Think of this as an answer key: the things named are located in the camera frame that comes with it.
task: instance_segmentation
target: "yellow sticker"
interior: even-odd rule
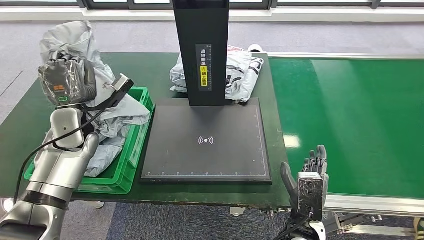
[[[208,86],[208,67],[200,66],[200,85],[202,87]]]

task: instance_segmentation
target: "silver robotic arm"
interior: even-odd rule
[[[134,83],[121,74],[109,99],[87,107],[97,95],[94,69],[87,60],[57,53],[39,68],[44,94],[57,106],[50,116],[51,130],[44,143],[25,160],[19,181],[31,156],[35,171],[23,195],[0,220],[0,240],[59,240],[72,193],[83,179],[99,146],[91,122],[118,105]],[[91,119],[86,112],[98,111]]]
[[[25,193],[0,222],[0,240],[59,240],[72,193],[98,146],[99,136],[90,133],[77,152],[43,148]]]

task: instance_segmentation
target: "black stand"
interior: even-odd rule
[[[226,105],[229,0],[173,0],[188,101],[156,103],[143,182],[271,184],[259,100]]]

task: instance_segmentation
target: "robotic arm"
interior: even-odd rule
[[[111,97],[96,107],[85,103],[96,98],[94,68],[88,60],[55,53],[39,68],[42,89],[56,105],[50,116],[51,131],[44,143],[25,160],[19,175],[13,209],[0,221],[0,240],[59,240],[72,193],[81,183],[90,159],[99,146],[91,122],[118,105],[134,83],[121,74],[111,87]],[[87,112],[98,111],[87,120]],[[21,176],[31,157],[35,171],[17,200]]]
[[[286,162],[281,164],[281,178],[290,195],[292,210],[286,230],[274,240],[325,240],[326,230],[321,221],[329,176],[324,145],[317,146],[316,153],[310,151],[297,182]]]

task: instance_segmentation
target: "cable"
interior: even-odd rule
[[[25,171],[25,167],[27,166],[27,164],[28,164],[28,161],[31,159],[31,157],[34,155],[34,154],[36,154],[38,151],[40,151],[42,148],[44,148],[45,146],[48,146],[48,145],[50,145],[50,144],[54,144],[54,143],[56,143],[57,141],[60,141],[60,140],[62,140],[62,139],[64,139],[64,138],[67,138],[67,137],[69,137],[69,136],[71,136],[72,134],[75,134],[75,133],[77,133],[78,131],[80,131],[80,130],[82,130],[83,128],[85,128],[87,125],[89,125],[90,123],[92,123],[96,118],[98,118],[104,111],[106,110],[106,108],[105,109],[102,109],[102,110],[100,110],[96,115],[94,115],[92,118],[90,118],[90,120],[88,120],[86,123],[84,123],[82,126],[80,126],[80,127],[78,127],[77,129],[75,129],[75,130],[72,130],[72,131],[70,131],[70,132],[68,132],[67,134],[65,134],[65,135],[63,135],[63,136],[60,136],[60,137],[58,137],[58,138],[56,138],[56,139],[53,139],[53,140],[51,140],[51,141],[49,141],[49,142],[46,142],[46,143],[44,143],[44,144],[42,144],[41,146],[39,146],[39,147],[37,147],[34,151],[32,151],[31,152],[31,154],[29,154],[29,156],[25,159],[25,161],[22,163],[22,167],[20,168],[20,172],[19,172],[19,176],[18,176],[18,179],[17,179],[17,183],[16,183],[16,189],[15,189],[15,192],[14,192],[14,196],[13,196],[13,205],[15,205],[16,204],[16,202],[17,202],[17,200],[18,200],[18,195],[19,195],[19,188],[20,188],[20,186],[21,186],[21,180],[22,180],[22,175],[24,174],[24,171]]]
[[[304,223],[306,223],[309,220],[309,216],[305,216],[298,224],[296,224],[294,227],[290,228],[289,230],[280,232],[274,240],[282,240],[285,236],[293,233],[298,228],[300,228]]]

